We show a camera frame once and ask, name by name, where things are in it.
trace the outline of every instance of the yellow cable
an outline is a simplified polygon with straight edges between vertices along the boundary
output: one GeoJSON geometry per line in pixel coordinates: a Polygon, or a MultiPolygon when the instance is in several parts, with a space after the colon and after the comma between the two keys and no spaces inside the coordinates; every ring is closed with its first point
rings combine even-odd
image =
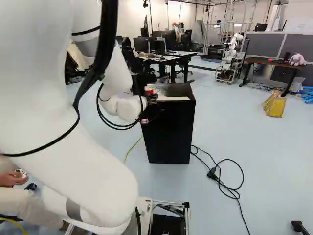
{"type": "Polygon", "coordinates": [[[21,225],[19,225],[18,222],[14,221],[12,219],[6,219],[6,218],[0,218],[0,220],[15,224],[15,226],[18,227],[23,232],[23,234],[29,235],[29,233],[26,232],[26,230],[21,225]]]}
{"type": "Polygon", "coordinates": [[[124,164],[125,164],[126,161],[127,161],[127,157],[128,157],[128,155],[129,155],[129,153],[130,153],[131,150],[132,150],[133,148],[135,148],[135,146],[139,143],[139,141],[142,139],[142,136],[143,136],[143,135],[141,135],[140,138],[137,140],[137,142],[134,143],[134,144],[132,145],[132,147],[127,151],[127,153],[126,153],[126,155],[125,155],[125,159],[124,159],[124,164]]]}

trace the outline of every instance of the black plug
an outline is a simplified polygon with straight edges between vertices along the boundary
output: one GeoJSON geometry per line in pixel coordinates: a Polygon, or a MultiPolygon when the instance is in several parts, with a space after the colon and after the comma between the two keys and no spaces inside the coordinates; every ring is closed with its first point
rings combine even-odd
{"type": "Polygon", "coordinates": [[[207,174],[207,177],[209,177],[209,179],[211,179],[211,180],[215,180],[215,181],[217,181],[217,176],[216,176],[216,174],[215,174],[215,171],[216,171],[216,167],[214,167],[214,168],[212,168],[210,171],[209,171],[209,173],[207,174]]]}

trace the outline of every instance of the person's hand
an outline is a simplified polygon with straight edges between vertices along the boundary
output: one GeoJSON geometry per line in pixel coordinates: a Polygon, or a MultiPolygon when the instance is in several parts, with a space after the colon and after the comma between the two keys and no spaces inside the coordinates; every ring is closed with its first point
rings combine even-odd
{"type": "Polygon", "coordinates": [[[7,173],[0,174],[0,187],[13,187],[14,185],[23,185],[28,181],[28,177],[22,177],[22,173],[15,171],[9,171],[7,173]]]}

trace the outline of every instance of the small red item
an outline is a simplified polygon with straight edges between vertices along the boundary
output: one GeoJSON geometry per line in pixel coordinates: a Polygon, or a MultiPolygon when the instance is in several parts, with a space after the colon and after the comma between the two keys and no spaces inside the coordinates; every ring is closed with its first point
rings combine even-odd
{"type": "Polygon", "coordinates": [[[153,94],[154,94],[153,89],[147,89],[145,92],[146,92],[147,94],[149,94],[149,95],[153,95],[153,94]]]}

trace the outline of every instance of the white stuffed bunny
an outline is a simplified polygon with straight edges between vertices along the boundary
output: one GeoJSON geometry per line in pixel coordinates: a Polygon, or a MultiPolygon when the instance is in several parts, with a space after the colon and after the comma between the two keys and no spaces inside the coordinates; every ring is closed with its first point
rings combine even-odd
{"type": "Polygon", "coordinates": [[[290,58],[289,64],[298,66],[298,65],[306,65],[307,62],[305,61],[302,55],[295,54],[292,58],[290,58]]]}

